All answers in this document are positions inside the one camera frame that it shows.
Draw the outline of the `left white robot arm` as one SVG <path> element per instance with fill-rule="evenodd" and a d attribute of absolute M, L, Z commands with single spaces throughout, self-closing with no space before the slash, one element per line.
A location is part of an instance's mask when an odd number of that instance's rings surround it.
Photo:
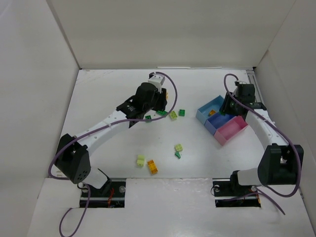
<path fill-rule="evenodd" d="M 118 133 L 145 121 L 147 112 L 164 111 L 166 105 L 167 91 L 161 84 L 149 81 L 141 83 L 134 95 L 85 133 L 63 135 L 52 164 L 64 174 L 65 180 L 73 184 L 83 182 L 97 190 L 106 190 L 110 179 L 100 169 L 91 167 L 90 156 Z"/>

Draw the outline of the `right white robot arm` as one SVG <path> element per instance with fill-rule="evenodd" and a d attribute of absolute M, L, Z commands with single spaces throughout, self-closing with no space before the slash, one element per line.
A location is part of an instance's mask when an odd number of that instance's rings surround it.
<path fill-rule="evenodd" d="M 255 101 L 253 84 L 235 82 L 220 112 L 240 116 L 254 131 L 264 152 L 256 168 L 236 170 L 230 180 L 236 192 L 243 186 L 263 186 L 283 198 L 293 196 L 300 184 L 304 149 L 293 144 L 270 119 L 265 105 Z"/>

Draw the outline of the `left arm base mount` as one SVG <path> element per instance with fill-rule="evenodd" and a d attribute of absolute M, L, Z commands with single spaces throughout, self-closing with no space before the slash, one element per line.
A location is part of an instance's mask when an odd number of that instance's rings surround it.
<path fill-rule="evenodd" d="M 113 179 L 105 193 L 89 185 L 90 199 L 88 208 L 124 208 L 126 179 Z"/>

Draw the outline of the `long green lego brick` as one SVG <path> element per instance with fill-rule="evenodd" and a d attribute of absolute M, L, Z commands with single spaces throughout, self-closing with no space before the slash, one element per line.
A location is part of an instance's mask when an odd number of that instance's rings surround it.
<path fill-rule="evenodd" d="M 168 115 L 168 112 L 167 111 L 156 111 L 156 113 L 160 116 L 166 116 Z"/>

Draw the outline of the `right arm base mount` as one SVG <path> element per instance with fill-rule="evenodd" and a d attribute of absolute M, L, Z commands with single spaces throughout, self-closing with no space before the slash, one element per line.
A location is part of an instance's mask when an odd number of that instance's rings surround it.
<path fill-rule="evenodd" d="M 229 207 L 261 207 L 260 198 L 253 186 L 235 187 L 230 179 L 213 179 L 211 194 L 215 198 L 215 206 Z"/>

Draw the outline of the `small green lego brick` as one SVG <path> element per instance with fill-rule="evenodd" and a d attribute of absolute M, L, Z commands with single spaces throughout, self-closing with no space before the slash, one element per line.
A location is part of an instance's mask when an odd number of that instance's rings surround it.
<path fill-rule="evenodd" d="M 151 118 L 150 115 L 148 115 L 148 116 L 145 116 L 145 120 L 146 120 L 146 122 L 151 122 L 151 121 L 152 121 L 152 118 Z"/>

